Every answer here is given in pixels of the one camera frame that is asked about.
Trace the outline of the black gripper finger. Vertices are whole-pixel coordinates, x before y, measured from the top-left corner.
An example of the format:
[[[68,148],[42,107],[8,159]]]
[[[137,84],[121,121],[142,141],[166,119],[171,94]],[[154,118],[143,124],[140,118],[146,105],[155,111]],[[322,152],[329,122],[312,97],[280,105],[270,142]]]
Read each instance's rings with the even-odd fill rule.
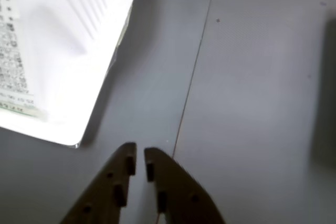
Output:
[[[225,223],[207,191],[166,152],[144,149],[146,176],[167,223]]]
[[[61,223],[119,223],[121,208],[127,206],[129,180],[136,171],[136,152],[134,142],[118,147]]]

